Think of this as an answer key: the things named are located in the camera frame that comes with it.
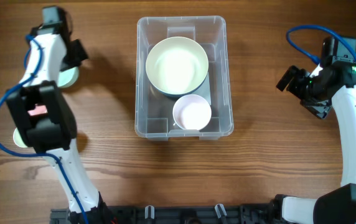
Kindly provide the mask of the mint green small bowl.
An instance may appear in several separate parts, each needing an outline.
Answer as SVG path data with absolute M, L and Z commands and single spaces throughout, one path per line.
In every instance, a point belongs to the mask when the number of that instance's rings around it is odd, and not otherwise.
M 78 67 L 73 67 L 63 72 L 60 72 L 57 80 L 57 86 L 59 88 L 68 88 L 78 80 L 78 77 L 79 77 Z

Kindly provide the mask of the pale green cup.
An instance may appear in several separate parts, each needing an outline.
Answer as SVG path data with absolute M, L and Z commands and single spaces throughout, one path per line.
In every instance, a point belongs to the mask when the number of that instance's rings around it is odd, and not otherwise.
M 21 137 L 17 128 L 14 130 L 12 138 L 13 138 L 15 145 L 17 145 L 18 147 L 21 147 L 21 148 L 27 148 L 27 145 L 22 140 L 22 137 Z

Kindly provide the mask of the cream bowl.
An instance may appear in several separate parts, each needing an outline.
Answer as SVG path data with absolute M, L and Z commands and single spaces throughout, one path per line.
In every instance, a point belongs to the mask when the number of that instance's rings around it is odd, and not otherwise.
M 148 53 L 146 75 L 156 88 L 168 93 L 184 93 L 199 86 L 208 74 L 204 48 L 187 37 L 169 37 Z

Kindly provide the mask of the pink small bowl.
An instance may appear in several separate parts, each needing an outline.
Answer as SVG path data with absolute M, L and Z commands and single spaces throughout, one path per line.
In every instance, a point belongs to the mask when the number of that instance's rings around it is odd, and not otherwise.
M 184 95 L 175 102 L 172 116 L 181 129 L 200 131 L 209 124 L 212 109 L 202 96 Z

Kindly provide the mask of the pink cup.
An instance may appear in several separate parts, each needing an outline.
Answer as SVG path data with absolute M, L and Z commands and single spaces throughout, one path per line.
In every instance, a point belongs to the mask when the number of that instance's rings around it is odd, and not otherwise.
M 41 114 L 47 114 L 47 108 L 45 105 L 37 105 L 33 110 L 29 110 L 28 114 L 30 116 L 37 116 L 37 115 L 41 115 Z

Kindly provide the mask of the dark blue bowl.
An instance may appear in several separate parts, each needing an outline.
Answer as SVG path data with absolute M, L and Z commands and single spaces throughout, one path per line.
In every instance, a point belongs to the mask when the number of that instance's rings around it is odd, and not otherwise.
M 164 96 L 166 96 L 166 97 L 169 97 L 169 98 L 180 98 L 180 97 L 185 96 L 185 95 L 193 94 L 193 92 L 194 92 L 196 89 L 198 89 L 199 86 L 197 86 L 195 89 L 193 89 L 193 90 L 191 90 L 191 91 L 184 92 L 184 93 L 168 93 L 168 92 L 166 92 L 166 91 L 162 91 L 162 90 L 156 88 L 152 83 L 150 84 L 149 89 L 152 90 L 152 91 L 158 92 L 158 93 L 160 93 L 160 94 L 162 94 L 162 95 L 164 95 Z

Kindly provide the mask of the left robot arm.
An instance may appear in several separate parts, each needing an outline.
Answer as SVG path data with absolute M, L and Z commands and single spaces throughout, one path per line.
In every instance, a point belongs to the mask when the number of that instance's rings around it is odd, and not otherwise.
M 88 55 L 78 39 L 71 40 L 63 8 L 44 7 L 42 17 L 28 36 L 26 73 L 6 104 L 24 144 L 56 171 L 68 198 L 69 222 L 116 223 L 87 176 L 77 149 L 77 123 L 57 85 L 60 72 L 78 68 Z

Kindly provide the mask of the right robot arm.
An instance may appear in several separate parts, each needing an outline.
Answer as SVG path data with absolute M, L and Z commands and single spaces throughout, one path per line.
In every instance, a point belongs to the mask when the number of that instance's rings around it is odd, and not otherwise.
M 333 37 L 324 39 L 321 61 L 309 73 L 288 68 L 276 85 L 299 98 L 319 119 L 334 110 L 342 148 L 340 188 L 317 199 L 284 196 L 280 217 L 289 223 L 356 223 L 356 63 Z

